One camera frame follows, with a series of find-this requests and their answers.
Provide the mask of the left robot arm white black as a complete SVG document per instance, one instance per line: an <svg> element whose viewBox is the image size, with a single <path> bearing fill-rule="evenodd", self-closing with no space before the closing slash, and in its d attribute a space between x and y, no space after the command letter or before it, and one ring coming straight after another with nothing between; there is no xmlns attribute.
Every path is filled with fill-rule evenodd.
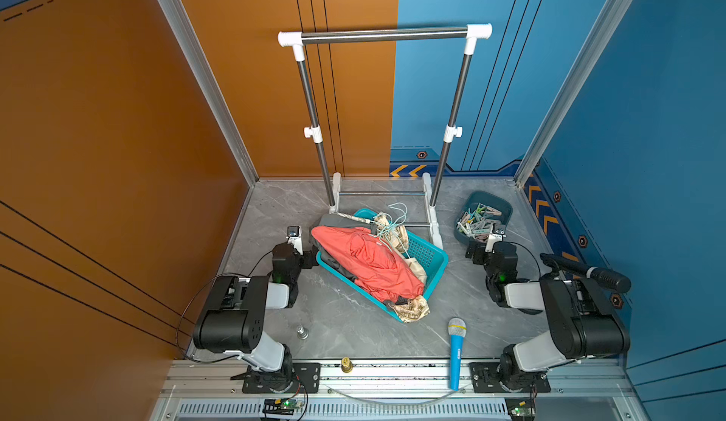
<svg viewBox="0 0 726 421"><path fill-rule="evenodd" d="M317 265L318 248L299 251L286 242L272 251L269 275L216 277L195 324L194 347L221 354L221 360L243 360L248 369L230 377L248 394L285 393L297 385L290 349L264 330L266 313L291 309L300 293L302 271Z"/></svg>

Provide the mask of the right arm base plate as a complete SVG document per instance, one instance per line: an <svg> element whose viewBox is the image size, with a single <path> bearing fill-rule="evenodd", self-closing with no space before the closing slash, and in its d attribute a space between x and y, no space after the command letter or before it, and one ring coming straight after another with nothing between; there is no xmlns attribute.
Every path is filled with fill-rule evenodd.
<svg viewBox="0 0 726 421"><path fill-rule="evenodd" d="M506 371L502 364L494 362L472 362L469 371L477 394L551 392L548 376L543 372L524 372L517 367Z"/></svg>

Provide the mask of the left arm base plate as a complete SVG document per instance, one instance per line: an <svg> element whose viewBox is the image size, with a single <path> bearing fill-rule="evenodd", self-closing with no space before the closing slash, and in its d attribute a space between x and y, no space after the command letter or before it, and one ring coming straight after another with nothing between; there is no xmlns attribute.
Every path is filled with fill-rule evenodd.
<svg viewBox="0 0 726 421"><path fill-rule="evenodd" d="M246 395L317 394L321 382L319 362L293 362L276 372L248 371L242 379L242 393Z"/></svg>

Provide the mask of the small brass weight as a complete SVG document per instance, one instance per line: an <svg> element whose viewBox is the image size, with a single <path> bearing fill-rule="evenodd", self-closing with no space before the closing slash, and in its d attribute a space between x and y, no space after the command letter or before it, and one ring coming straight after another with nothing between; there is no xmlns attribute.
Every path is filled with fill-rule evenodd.
<svg viewBox="0 0 726 421"><path fill-rule="evenodd" d="M340 370L344 374L350 374L353 371L354 365L349 357L344 357L340 360Z"/></svg>

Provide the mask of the beige patterned cloth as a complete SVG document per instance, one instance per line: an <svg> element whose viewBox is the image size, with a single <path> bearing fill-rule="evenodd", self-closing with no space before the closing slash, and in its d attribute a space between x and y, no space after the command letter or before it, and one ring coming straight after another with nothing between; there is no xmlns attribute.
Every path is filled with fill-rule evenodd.
<svg viewBox="0 0 726 421"><path fill-rule="evenodd" d="M423 285L427 283L427 273L421 265L421 263L410 254L410 249L405 255L402 255L396 251L395 254L400 256L410 269L412 275L414 275ZM404 323L414 323L420 321L430 313L427 301L423 296L417 296L415 298L406 299L402 298L396 303L386 302L386 306L391 308L398 318Z"/></svg>

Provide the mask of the green circuit board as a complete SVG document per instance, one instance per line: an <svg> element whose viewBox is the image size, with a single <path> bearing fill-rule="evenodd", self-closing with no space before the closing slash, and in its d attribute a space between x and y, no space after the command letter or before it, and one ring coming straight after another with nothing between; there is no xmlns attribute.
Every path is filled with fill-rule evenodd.
<svg viewBox="0 0 726 421"><path fill-rule="evenodd" d="M507 412L512 421L534 421L536 406L530 399L506 398Z"/></svg>
<svg viewBox="0 0 726 421"><path fill-rule="evenodd" d="M306 408L306 403L300 398L267 398L264 400L261 415L264 418L291 419L299 416Z"/></svg>

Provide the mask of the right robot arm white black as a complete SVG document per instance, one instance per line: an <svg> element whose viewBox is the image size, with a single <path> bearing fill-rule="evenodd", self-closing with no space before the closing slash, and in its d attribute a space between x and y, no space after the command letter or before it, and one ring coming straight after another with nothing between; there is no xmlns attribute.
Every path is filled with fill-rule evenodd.
<svg viewBox="0 0 726 421"><path fill-rule="evenodd" d="M542 313L548 321L546 332L506 346L497 364L471 364L476 392L546 393L551 369L629 351L630 334L610 299L631 290L626 275L542 253L534 260L548 267L548 273L527 280L518 275L517 249L508 241L492 246L473 241L466 256L483 267L486 288L499 307Z"/></svg>

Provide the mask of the left green circuit board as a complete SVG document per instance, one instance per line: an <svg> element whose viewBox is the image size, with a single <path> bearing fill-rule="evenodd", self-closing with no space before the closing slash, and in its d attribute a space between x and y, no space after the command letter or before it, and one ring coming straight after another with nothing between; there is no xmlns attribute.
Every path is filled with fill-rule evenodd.
<svg viewBox="0 0 726 421"><path fill-rule="evenodd" d="M264 400L261 415L264 418L291 419L299 416L306 408L306 403L300 398L267 398Z"/></svg>

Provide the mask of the right green circuit board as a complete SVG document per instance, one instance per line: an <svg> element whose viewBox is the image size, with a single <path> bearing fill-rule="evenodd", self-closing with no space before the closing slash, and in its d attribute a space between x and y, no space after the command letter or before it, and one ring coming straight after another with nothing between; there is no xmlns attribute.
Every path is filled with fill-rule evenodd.
<svg viewBox="0 0 726 421"><path fill-rule="evenodd" d="M512 421L534 421L536 406L530 399L506 398L507 412Z"/></svg>

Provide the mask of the light green wire hanger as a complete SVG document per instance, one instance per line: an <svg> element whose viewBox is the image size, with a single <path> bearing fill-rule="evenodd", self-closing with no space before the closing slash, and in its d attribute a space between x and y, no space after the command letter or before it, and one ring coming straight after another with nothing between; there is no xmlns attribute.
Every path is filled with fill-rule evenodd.
<svg viewBox="0 0 726 421"><path fill-rule="evenodd" d="M408 231L406 231L408 207L403 203L394 203L389 205L389 209L396 213L395 217L386 212L380 212L374 217L376 237L391 250L405 255L410 248Z"/></svg>

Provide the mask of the red t-shirt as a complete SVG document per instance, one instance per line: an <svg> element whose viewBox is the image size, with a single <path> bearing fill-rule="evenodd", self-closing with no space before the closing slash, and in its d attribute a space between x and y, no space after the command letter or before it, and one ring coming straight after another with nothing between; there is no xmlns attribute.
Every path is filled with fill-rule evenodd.
<svg viewBox="0 0 726 421"><path fill-rule="evenodd" d="M395 303L424 294L425 284L410 266L368 229L318 226L312 237L377 301Z"/></svg>

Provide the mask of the grey garment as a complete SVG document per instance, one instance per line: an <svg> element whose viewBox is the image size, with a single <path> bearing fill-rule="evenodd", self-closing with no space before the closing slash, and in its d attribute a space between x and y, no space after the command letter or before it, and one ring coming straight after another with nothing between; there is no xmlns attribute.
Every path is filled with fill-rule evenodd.
<svg viewBox="0 0 726 421"><path fill-rule="evenodd" d="M315 225L315 227L319 226L325 226L325 227L332 227L332 228L357 228L357 227L363 227L367 228L368 224L366 222L361 222L358 220L354 220L345 216L341 216L338 213L334 214L325 214L321 216L319 222Z"/></svg>

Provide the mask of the aluminium front rail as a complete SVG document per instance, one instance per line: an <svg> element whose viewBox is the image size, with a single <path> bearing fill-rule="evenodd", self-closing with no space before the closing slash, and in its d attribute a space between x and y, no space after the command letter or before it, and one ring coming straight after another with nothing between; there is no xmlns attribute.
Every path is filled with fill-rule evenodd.
<svg viewBox="0 0 726 421"><path fill-rule="evenodd" d="M232 377L248 370L243 362L220 364L173 362L160 398L228 398L243 394L243 381ZM449 391L449 360L357 359L353 370L342 371L340 360L321 360L313 379L317 396L358 398L434 398ZM615 359L582 360L557 367L540 377L537 396L567 398L634 398L635 389Z"/></svg>

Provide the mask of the dark teal clothespin bin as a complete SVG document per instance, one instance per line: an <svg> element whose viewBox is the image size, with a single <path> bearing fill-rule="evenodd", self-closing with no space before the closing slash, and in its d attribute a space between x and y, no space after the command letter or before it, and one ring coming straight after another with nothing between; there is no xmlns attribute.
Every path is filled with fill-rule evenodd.
<svg viewBox="0 0 726 421"><path fill-rule="evenodd" d="M455 221L455 238L468 245L471 241L485 243L491 234L504 235L512 213L513 207L508 201L485 191L475 191Z"/></svg>

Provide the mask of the teal plastic laundry basket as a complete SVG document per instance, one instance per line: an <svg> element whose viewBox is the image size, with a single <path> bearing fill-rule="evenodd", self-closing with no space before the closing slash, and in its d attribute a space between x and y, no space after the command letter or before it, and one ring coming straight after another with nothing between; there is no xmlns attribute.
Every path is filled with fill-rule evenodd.
<svg viewBox="0 0 726 421"><path fill-rule="evenodd" d="M368 227L366 229L368 229L370 233L374 237L376 237L376 224L372 221L372 219L378 213L370 209L361 209L355 214L338 214L354 220L366 222L366 224L368 224ZM429 241L418 237L410 231L408 231L408 238L410 239L410 254L421 263L428 276L427 283L425 283L425 291L423 292L423 295L421 295L423 296L423 298L425 298L425 301L427 301L428 304L429 298L431 298L431 295L437 287L437 284L440 282L442 276L444 275L444 270L448 264L449 258L444 250L440 249ZM386 302L381 303L377 301L370 294L368 294L368 292L365 292L363 288L357 286L355 284L355 277L351 273L348 273L346 270L344 270L340 266L340 264L338 264L338 262L336 262L336 260L332 258L332 256L330 256L325 250L323 250L323 248L321 248L321 245L319 245L319 243L317 243L317 241L313 237L312 239L313 243L319 248L317 261L319 262L319 264L321 264L321 266L323 266L323 269L329 271L329 273L332 273L332 275L340 279L344 284L354 289L363 297L374 303L376 307L383 309L383 311L385 311L390 317L394 318L399 322L402 322L395 314L395 312L391 308L388 308L386 306Z"/></svg>

